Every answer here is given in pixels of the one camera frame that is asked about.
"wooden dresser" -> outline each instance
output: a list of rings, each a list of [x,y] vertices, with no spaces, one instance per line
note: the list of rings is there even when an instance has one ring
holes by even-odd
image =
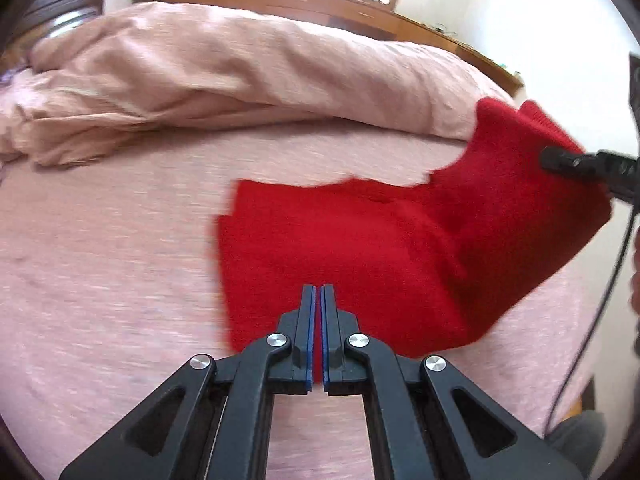
[[[411,41],[453,52],[513,96],[522,81],[474,49],[437,30],[412,22],[373,0],[134,0],[247,9],[302,22],[342,28],[376,40]]]
[[[0,76],[28,65],[27,54],[42,38],[71,30],[102,14],[104,0],[35,0],[0,56]]]

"black cable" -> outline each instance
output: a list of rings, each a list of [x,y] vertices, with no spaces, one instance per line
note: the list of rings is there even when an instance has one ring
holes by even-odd
[[[598,309],[596,311],[596,315],[593,318],[593,321],[591,321],[591,325],[589,326],[589,330],[587,331],[587,335],[584,337],[584,339],[582,340],[582,344],[580,345],[580,349],[578,350],[578,353],[576,354],[573,362],[571,363],[571,367],[569,368],[569,371],[567,372],[567,374],[564,377],[564,381],[562,382],[562,386],[560,386],[560,389],[558,390],[558,393],[556,393],[556,396],[554,397],[554,402],[551,405],[551,411],[549,412],[549,415],[546,419],[546,424],[545,424],[545,438],[548,437],[549,435],[549,430],[551,428],[551,424],[553,422],[553,418],[554,415],[556,414],[556,409],[558,408],[558,404],[560,402],[560,399],[562,398],[562,396],[564,395],[564,392],[567,388],[567,386],[569,385],[569,382],[571,381],[572,377],[574,376],[574,373],[578,367],[578,364],[580,364],[580,361],[582,360],[584,353],[587,349],[587,347],[589,346],[589,343],[591,342],[591,339],[593,338],[593,335],[596,332],[596,329],[598,328],[598,325],[600,324],[600,321],[602,320],[602,316],[605,313],[606,309],[607,309],[607,303],[609,303],[611,294],[613,292],[613,289],[616,285],[616,281],[618,280],[618,275],[620,274],[620,269],[622,268],[622,263],[625,259],[626,256],[626,251],[628,250],[629,247],[629,241],[631,240],[631,234],[633,232],[633,228],[634,228],[634,220],[636,219],[636,214],[638,214],[639,211],[639,200],[638,200],[639,195],[638,195],[638,190],[636,190],[636,198],[634,200],[634,205],[631,208],[631,213],[629,213],[629,220],[627,221],[626,224],[626,231],[625,231],[625,236],[622,240],[622,245],[620,245],[620,251],[618,252],[618,259],[616,260],[616,263],[613,267],[613,272],[611,273],[611,276],[609,277],[609,281],[607,282],[607,287],[604,290],[604,294],[602,295],[602,298],[600,300],[600,304],[598,306]]]

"red clothing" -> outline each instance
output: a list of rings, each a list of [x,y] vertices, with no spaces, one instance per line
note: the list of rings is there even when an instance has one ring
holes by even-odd
[[[217,218],[234,350],[296,308],[303,283],[333,283],[338,307],[399,354],[462,346],[564,266],[609,200],[538,156],[582,150],[533,102],[485,98],[477,115],[465,153],[428,184],[240,182],[233,214]]]

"metal pivot screw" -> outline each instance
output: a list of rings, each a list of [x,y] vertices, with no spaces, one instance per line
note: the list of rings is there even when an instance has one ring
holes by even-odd
[[[211,358],[208,355],[198,354],[194,355],[189,361],[191,368],[196,370],[204,370],[207,366],[211,364]]]
[[[430,355],[424,360],[424,365],[433,372],[441,372],[447,366],[447,362],[439,355]]]
[[[369,338],[364,334],[351,334],[349,336],[349,344],[356,348],[362,348],[369,344]]]
[[[267,345],[269,346],[283,346],[287,342],[287,336],[284,334],[271,334],[267,336]]]

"grey trousers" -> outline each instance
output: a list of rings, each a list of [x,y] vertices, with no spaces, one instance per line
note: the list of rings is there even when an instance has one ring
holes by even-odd
[[[604,434],[602,414],[582,412],[558,424],[546,438],[546,442],[575,464],[587,479],[602,447]]]

